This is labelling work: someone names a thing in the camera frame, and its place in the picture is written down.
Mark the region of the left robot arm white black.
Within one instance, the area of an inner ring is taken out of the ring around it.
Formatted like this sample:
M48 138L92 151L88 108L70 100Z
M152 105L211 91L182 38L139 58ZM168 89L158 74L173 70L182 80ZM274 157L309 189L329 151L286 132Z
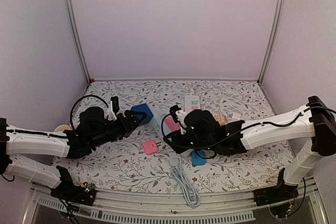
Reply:
M78 195L78 188L65 180L65 168L46 166L24 157L24 154L49 155L66 159L79 159L91 154L97 147L128 137L145 119L145 112L126 110L108 115L93 106L80 113L80 123L74 130L38 132L8 125L1 119L1 174L25 178L57 188L67 200Z

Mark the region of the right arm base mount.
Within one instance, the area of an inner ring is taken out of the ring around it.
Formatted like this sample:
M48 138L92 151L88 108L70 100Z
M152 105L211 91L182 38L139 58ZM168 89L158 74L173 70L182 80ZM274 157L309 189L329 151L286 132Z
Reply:
M290 186L285 184L284 180L285 168L278 174L277 184L275 186L256 189L253 191L254 202L257 206L274 204L284 200L296 198L299 194L298 185Z

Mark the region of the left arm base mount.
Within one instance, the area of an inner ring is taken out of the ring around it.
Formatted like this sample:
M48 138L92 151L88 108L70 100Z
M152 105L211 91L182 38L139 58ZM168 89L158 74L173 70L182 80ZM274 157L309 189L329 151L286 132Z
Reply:
M51 189L50 195L66 202L93 206L97 194L95 184L84 182L75 185L66 168L61 166L56 168L60 172L60 184Z

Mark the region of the cyan square adapter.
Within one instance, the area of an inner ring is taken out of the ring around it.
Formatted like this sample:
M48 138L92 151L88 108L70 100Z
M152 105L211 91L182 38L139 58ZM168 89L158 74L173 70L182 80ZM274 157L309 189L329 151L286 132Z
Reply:
M194 150L191 153L193 166L204 166L206 164L206 153L204 150Z

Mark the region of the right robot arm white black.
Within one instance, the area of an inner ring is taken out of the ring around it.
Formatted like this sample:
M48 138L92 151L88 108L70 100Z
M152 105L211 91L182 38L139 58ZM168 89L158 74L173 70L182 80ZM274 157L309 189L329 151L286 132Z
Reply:
M291 164L279 174L280 183L271 190L276 201L290 195L292 186L297 186L319 160L335 154L335 111L318 96L309 97L307 104L287 113L226 125L220 125L208 110L187 113L175 105L170 113L181 129L165 134L163 140L178 154L187 150L210 150L231 156L267 144L307 138Z

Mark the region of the dark blue cube socket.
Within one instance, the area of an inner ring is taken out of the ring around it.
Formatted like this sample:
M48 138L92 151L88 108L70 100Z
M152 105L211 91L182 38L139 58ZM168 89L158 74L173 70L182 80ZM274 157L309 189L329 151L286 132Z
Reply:
M149 124L153 118L153 113L146 103L133 106L131 111L138 113L137 120L141 121L139 126Z

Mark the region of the grey-blue power strip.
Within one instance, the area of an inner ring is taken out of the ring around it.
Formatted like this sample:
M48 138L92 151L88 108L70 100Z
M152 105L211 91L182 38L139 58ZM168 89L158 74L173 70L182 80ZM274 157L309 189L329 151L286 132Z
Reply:
M150 110L153 114L153 118L151 119L150 124L154 128L158 136L162 137L161 121L163 116L152 104L150 104Z

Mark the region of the white power strip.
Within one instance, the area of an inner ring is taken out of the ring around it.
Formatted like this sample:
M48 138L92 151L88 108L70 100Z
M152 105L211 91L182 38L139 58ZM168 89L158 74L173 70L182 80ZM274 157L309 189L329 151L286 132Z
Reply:
M184 109L187 113L201 108L200 98L195 95L193 89L190 89L189 94L184 97Z

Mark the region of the pink triangular socket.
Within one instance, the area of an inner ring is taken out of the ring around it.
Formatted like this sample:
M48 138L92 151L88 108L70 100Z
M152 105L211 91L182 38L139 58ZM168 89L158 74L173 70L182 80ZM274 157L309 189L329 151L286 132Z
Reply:
M180 125L178 123L175 123L173 118L171 116L168 116L165 120L164 120L164 124L165 126L167 126L167 128L171 131L179 131Z

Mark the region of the beige cube socket plug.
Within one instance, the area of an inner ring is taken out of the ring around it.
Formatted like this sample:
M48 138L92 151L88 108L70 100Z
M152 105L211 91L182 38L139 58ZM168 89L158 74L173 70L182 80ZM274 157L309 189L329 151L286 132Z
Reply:
M215 116L215 120L220 124L220 126L225 126L228 124L228 119L223 114L218 114Z

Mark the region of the small pink adapter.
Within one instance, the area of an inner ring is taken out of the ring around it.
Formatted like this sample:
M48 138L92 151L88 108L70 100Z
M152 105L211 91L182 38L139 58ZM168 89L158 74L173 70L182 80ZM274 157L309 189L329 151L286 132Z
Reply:
M154 140L145 141L143 143L143 149L146 155L153 155L159 151L158 146Z

